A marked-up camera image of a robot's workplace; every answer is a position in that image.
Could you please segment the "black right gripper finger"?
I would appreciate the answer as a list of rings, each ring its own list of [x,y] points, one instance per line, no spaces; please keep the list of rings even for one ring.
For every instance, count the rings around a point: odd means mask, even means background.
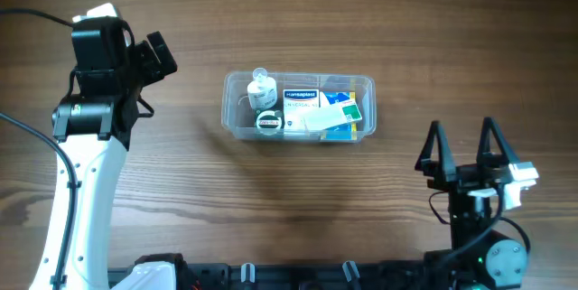
[[[519,157],[493,117],[483,119],[476,163],[491,168],[520,163]]]
[[[428,130],[424,146],[415,163],[415,170],[438,182],[455,182],[457,167],[447,136],[441,123],[434,120]]]

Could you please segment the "white dropper bottle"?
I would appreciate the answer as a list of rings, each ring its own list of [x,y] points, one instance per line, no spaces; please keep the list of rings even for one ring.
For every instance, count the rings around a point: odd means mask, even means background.
[[[247,85],[249,104],[254,110],[267,110],[277,102],[277,87],[274,78],[264,68],[253,70],[253,80]]]

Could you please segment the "blue yellow VapoDrops packet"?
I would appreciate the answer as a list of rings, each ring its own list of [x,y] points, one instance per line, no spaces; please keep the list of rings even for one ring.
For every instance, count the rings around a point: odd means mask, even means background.
[[[354,99],[356,93],[354,91],[322,91],[320,94],[320,107],[324,108],[329,105]],[[323,134],[322,139],[324,140],[356,140],[357,137],[355,133],[357,132],[357,124],[344,124],[340,126],[334,126],[328,128]]]

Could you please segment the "white green medicine box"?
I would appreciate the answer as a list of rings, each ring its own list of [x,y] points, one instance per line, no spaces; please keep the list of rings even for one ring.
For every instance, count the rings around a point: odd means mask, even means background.
[[[323,108],[317,108],[303,116],[308,130],[326,130],[335,126],[357,123],[362,115],[355,100],[337,102]]]

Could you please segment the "white Hansaplast plaster box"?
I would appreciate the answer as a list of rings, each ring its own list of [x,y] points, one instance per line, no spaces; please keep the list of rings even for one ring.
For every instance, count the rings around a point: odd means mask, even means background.
[[[306,134],[303,117],[320,105],[318,89],[285,89],[283,92],[284,136],[302,138]]]

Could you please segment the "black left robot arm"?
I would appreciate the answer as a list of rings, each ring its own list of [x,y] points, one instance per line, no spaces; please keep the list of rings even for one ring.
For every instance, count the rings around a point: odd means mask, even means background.
[[[107,289],[112,204],[132,128],[154,109],[144,87],[177,71],[159,32],[136,42],[126,21],[85,18],[72,25],[76,64],[53,110],[57,182],[33,289]]]

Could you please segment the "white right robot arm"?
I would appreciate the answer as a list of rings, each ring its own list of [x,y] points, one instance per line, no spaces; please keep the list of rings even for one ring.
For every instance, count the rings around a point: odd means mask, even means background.
[[[522,161],[497,121],[485,117],[476,160],[455,163],[442,124],[428,130],[415,169],[434,194],[448,197],[451,246],[424,255],[423,289],[517,289],[527,271],[531,242],[505,212],[521,205],[521,193],[539,173]]]

